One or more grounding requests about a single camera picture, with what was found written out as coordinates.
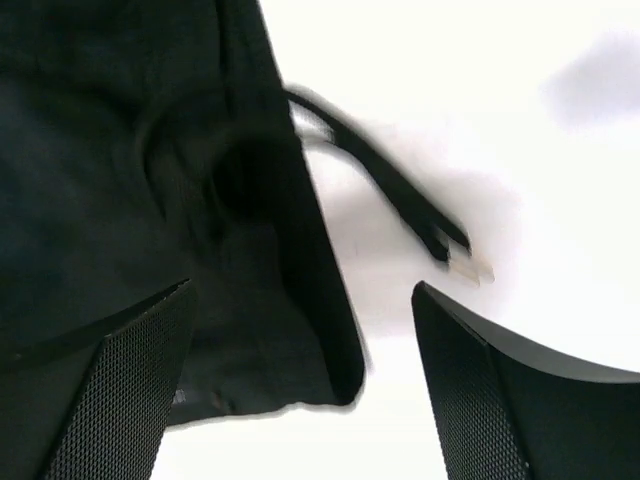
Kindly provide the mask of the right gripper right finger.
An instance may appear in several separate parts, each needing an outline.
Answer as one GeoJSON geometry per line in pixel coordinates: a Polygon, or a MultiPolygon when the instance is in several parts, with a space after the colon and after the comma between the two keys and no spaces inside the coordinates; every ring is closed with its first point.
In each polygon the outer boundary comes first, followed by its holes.
{"type": "Polygon", "coordinates": [[[638,480],[638,373],[548,348],[424,282],[411,302],[449,478],[638,480]]]}

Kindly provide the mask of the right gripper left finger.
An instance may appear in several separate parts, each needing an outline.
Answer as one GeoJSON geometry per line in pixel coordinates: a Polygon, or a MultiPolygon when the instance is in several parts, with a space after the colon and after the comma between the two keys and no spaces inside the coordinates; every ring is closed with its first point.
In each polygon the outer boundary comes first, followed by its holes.
{"type": "Polygon", "coordinates": [[[2,478],[150,478],[197,312],[184,281],[55,339],[2,342],[2,478]]]}

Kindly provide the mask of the black shorts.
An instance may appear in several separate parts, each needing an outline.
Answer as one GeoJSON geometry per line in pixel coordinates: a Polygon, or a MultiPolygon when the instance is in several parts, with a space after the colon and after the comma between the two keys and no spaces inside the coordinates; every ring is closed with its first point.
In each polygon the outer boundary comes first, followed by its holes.
{"type": "Polygon", "coordinates": [[[351,403],[363,353],[292,106],[436,263],[482,271],[356,124],[282,85],[256,2],[3,2],[2,354],[49,353],[190,279],[173,423],[351,403]]]}

